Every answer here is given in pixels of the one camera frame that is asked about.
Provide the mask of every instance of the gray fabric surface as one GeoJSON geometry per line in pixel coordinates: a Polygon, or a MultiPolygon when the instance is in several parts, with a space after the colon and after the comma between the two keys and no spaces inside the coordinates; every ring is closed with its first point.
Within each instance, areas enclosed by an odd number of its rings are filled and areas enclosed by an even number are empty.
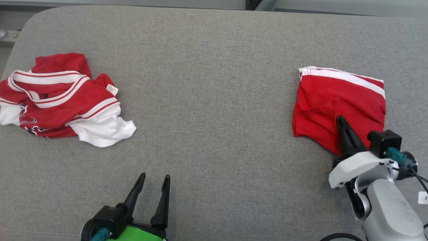
{"type": "MultiPolygon", "coordinates": [[[[298,68],[385,80],[386,128],[428,176],[428,24],[412,19],[282,12],[74,6],[25,26],[5,75],[34,58],[86,55],[119,88],[137,131],[97,148],[0,127],[0,234],[78,240],[103,205],[122,202],[139,173],[134,212],[149,222],[171,175],[170,240],[320,240],[363,237],[345,190],[327,178],[334,156],[294,138],[298,68]]],[[[416,179],[398,183],[424,223],[416,179]]]]}

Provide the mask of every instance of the white trim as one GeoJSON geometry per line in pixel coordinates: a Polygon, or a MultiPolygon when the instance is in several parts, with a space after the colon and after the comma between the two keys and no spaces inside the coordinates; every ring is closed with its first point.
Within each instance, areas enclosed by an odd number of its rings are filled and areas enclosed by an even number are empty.
{"type": "Polygon", "coordinates": [[[17,70],[11,74],[14,81],[28,83],[28,84],[61,84],[61,83],[73,83],[80,79],[80,74],[77,71],[63,71],[55,73],[43,73],[35,74],[25,71],[17,70]]]}
{"type": "Polygon", "coordinates": [[[303,68],[300,68],[300,69],[299,69],[299,80],[300,80],[300,81],[302,81],[302,76],[303,76],[303,74],[302,74],[302,70],[303,70],[303,68]]]}
{"type": "Polygon", "coordinates": [[[6,99],[3,99],[3,98],[0,98],[0,105],[9,106],[9,105],[21,105],[21,104],[13,102],[13,101],[10,101],[10,100],[6,100],[6,99]]]}
{"type": "Polygon", "coordinates": [[[40,99],[39,94],[37,94],[36,92],[34,92],[34,91],[28,91],[28,93],[30,93],[31,98],[33,98],[33,99],[37,99],[37,100],[39,100],[39,99],[40,99]]]}
{"type": "Polygon", "coordinates": [[[92,114],[94,114],[95,112],[97,112],[99,109],[101,109],[101,108],[103,108],[104,106],[106,106],[106,105],[108,105],[108,104],[111,104],[111,103],[113,103],[113,102],[116,102],[117,101],[117,99],[116,98],[114,98],[114,97],[112,97],[112,98],[108,98],[108,99],[105,99],[105,100],[103,100],[103,101],[101,101],[101,102],[99,102],[97,105],[95,105],[94,107],[92,107],[92,109],[90,109],[88,112],[86,112],[85,114],[82,114],[82,115],[80,115],[80,114],[78,114],[78,115],[76,115],[76,117],[75,118],[79,118],[79,117],[81,117],[81,118],[88,118],[88,116],[91,116],[92,114]]]}
{"type": "Polygon", "coordinates": [[[33,101],[37,104],[38,102],[52,102],[52,101],[61,99],[65,96],[67,96],[70,92],[75,93],[80,88],[80,86],[82,86],[83,83],[86,82],[87,80],[89,80],[89,77],[86,75],[82,75],[81,79],[74,82],[74,84],[66,92],[64,92],[58,96],[52,97],[52,98],[39,99],[39,100],[33,100],[33,101]]]}
{"type": "Polygon", "coordinates": [[[90,120],[90,119],[92,119],[92,118],[95,118],[95,117],[97,117],[99,114],[101,114],[101,113],[103,113],[104,111],[106,111],[106,110],[108,110],[108,109],[110,109],[110,108],[112,108],[112,107],[114,107],[114,106],[116,106],[116,105],[120,105],[120,102],[116,99],[116,98],[108,98],[108,99],[105,99],[105,100],[103,100],[103,101],[101,101],[101,102],[99,102],[97,105],[95,105],[94,107],[92,107],[92,109],[90,109],[88,112],[86,112],[85,114],[82,114],[82,115],[80,115],[80,114],[78,114],[78,115],[76,115],[76,117],[74,117],[74,119],[75,120],[72,120],[72,121],[70,121],[70,122],[67,122],[66,124],[65,124],[65,126],[69,126],[70,124],[73,124],[73,123],[76,123],[76,122],[79,122],[79,121],[87,121],[87,120],[90,120]],[[109,105],[109,104],[111,104],[111,103],[114,103],[114,104],[112,104],[112,105],[110,105],[110,106],[108,106],[107,108],[105,108],[105,109],[102,109],[103,107],[105,107],[105,106],[107,106],[107,105],[109,105]]]}
{"type": "Polygon", "coordinates": [[[318,70],[318,69],[307,69],[307,68],[302,68],[299,69],[302,73],[302,76],[304,75],[314,75],[314,76],[323,76],[323,77],[330,77],[330,78],[336,78],[336,79],[341,79],[347,82],[350,82],[352,84],[356,84],[365,88],[368,88],[380,95],[383,96],[383,98],[385,98],[385,91],[375,85],[372,84],[362,78],[358,78],[352,74],[347,74],[347,73],[343,73],[343,72],[336,72],[336,71],[331,71],[331,70],[318,70]]]}
{"type": "MultiPolygon", "coordinates": [[[[308,69],[325,69],[325,70],[333,70],[333,71],[338,71],[338,72],[342,72],[342,73],[345,73],[345,74],[356,75],[356,74],[353,74],[353,73],[349,73],[349,72],[345,72],[345,71],[341,71],[341,70],[333,69],[333,68],[318,68],[318,67],[315,67],[315,66],[308,66],[308,67],[306,67],[306,68],[308,68],[308,69]]],[[[356,76],[361,76],[361,77],[363,77],[363,78],[369,78],[369,79],[372,79],[372,80],[379,81],[379,82],[382,82],[382,83],[383,83],[383,80],[381,80],[381,79],[372,78],[372,77],[368,77],[368,76],[364,76],[364,75],[356,75],[356,76]]]]}
{"type": "Polygon", "coordinates": [[[70,89],[68,89],[68,91],[64,92],[63,94],[53,97],[53,98],[49,98],[49,99],[41,99],[41,100],[33,100],[31,99],[37,107],[39,108],[49,108],[49,107],[54,107],[57,105],[61,105],[63,103],[65,103],[67,100],[69,100],[74,93],[77,92],[77,90],[79,90],[79,88],[86,82],[90,80],[89,77],[87,77],[85,75],[85,77],[83,77],[81,80],[75,82],[72,87],[70,89]]]}
{"type": "Polygon", "coordinates": [[[18,87],[16,87],[16,86],[15,86],[15,84],[14,84],[14,83],[13,83],[13,81],[12,81],[12,76],[9,76],[9,78],[7,78],[7,83],[8,83],[8,85],[9,85],[9,87],[10,87],[11,89],[13,89],[14,91],[17,91],[17,92],[25,92],[23,89],[18,88],[18,87]]]}

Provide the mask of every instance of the red and white jersey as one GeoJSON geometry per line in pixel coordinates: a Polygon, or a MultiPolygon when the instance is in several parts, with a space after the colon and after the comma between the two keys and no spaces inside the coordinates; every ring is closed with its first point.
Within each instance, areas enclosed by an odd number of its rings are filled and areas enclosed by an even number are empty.
{"type": "Polygon", "coordinates": [[[301,68],[299,72],[294,136],[308,136],[341,155],[338,116],[345,117],[367,147],[368,133],[383,131],[386,101],[382,80],[314,66],[301,68]]]}
{"type": "Polygon", "coordinates": [[[106,74],[90,76],[82,54],[36,58],[30,72],[17,70],[0,82],[0,124],[47,138],[79,136],[99,147],[129,138],[136,127],[118,116],[114,83],[106,74]]]}

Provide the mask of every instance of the white label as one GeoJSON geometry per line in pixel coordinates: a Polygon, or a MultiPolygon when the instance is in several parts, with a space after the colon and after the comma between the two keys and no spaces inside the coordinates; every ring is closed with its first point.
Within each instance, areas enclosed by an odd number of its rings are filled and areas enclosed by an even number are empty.
{"type": "Polygon", "coordinates": [[[418,203],[419,204],[428,204],[428,194],[427,194],[427,192],[419,192],[418,203]]]}
{"type": "Polygon", "coordinates": [[[119,91],[119,89],[118,89],[118,88],[116,88],[116,87],[112,86],[111,84],[108,84],[108,86],[107,86],[106,90],[107,90],[108,92],[112,93],[112,94],[113,94],[113,96],[116,96],[116,95],[117,95],[117,92],[119,91]]]}

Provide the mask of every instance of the black cable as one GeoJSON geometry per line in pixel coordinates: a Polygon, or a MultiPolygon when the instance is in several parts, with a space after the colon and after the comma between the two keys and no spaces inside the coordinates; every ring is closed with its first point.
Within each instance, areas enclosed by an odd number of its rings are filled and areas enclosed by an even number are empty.
{"type": "Polygon", "coordinates": [[[337,239],[337,238],[348,238],[348,239],[352,239],[355,241],[363,241],[359,237],[352,235],[352,234],[349,234],[349,233],[335,233],[335,234],[329,235],[329,236],[321,239],[321,241],[330,241],[330,240],[337,239]]]}
{"type": "Polygon", "coordinates": [[[426,179],[425,177],[421,177],[419,176],[422,180],[424,180],[426,183],[428,183],[428,179],[426,179]]]}
{"type": "Polygon", "coordinates": [[[418,179],[418,181],[421,183],[422,187],[425,189],[425,191],[428,193],[428,187],[425,185],[425,183],[422,181],[421,177],[418,175],[415,170],[411,167],[411,165],[407,165],[407,167],[410,169],[410,171],[415,175],[415,177],[418,179]]]}

